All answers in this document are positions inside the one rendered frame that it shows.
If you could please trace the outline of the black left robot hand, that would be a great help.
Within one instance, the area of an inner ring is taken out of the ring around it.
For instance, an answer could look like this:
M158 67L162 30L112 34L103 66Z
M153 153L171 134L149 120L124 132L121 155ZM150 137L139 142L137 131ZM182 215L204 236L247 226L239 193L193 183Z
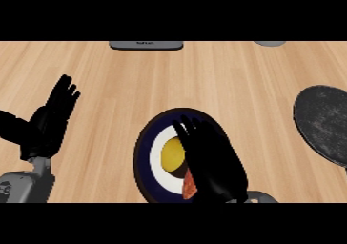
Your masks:
M0 138L20 146L22 160L51 158L59 153L79 95L73 79L65 74L29 121L0 110Z

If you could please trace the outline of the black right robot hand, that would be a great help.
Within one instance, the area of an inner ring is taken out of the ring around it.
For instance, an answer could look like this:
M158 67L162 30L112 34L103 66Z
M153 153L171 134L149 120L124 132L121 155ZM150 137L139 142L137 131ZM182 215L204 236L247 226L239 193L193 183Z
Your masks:
M199 203L227 203L248 200L248 178L244 163L230 140L208 121L174 120L173 125L184 146L189 170L198 188Z

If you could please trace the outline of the yellow lemon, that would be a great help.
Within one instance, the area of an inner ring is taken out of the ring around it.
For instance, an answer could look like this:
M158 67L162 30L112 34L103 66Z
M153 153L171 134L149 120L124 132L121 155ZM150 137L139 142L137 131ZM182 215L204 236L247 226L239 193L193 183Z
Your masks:
M184 163L186 151L179 137L171 138L161 150L161 165L168 172L179 170Z

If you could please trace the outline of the dark blue and white plate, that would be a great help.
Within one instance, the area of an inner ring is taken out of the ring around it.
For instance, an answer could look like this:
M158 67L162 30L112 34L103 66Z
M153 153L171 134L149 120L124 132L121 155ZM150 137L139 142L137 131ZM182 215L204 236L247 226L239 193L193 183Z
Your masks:
M182 116L208 121L220 134L226 134L216 119L192 108L177 108L162 112L147 123L136 142L133 154L134 178L149 203L190 203L184 199L184 176L174 176L161 165L161 151L167 142L177 136L173 121Z

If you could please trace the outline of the dark grey pan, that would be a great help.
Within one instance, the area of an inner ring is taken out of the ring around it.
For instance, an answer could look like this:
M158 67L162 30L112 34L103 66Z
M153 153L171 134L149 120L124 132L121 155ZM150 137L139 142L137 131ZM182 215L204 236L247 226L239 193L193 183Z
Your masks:
M295 100L294 120L310 148L347 172L347 91L307 87Z

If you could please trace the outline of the orange-red food piece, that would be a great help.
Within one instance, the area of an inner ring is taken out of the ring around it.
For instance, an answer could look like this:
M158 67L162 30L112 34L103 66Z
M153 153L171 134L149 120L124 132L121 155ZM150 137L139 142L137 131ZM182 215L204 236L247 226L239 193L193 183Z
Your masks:
M184 178L184 187L183 187L184 200L192 199L196 193L198 193L198 188L196 188L196 184L193 181L193 176L192 176L192 173L187 172L186 178Z

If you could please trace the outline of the dark grey flat appliance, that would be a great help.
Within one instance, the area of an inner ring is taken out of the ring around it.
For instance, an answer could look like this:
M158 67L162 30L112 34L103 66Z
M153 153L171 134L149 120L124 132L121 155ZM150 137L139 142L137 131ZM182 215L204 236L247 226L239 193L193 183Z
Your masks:
M184 47L183 41L110 41L115 50L130 51L176 51Z

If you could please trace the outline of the grey rounded object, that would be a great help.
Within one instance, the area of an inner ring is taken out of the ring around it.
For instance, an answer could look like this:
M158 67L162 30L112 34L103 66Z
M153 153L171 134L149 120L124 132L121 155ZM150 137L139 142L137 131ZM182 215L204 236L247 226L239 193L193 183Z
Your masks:
M287 41L254 41L254 42L264 47L279 47L287 43Z

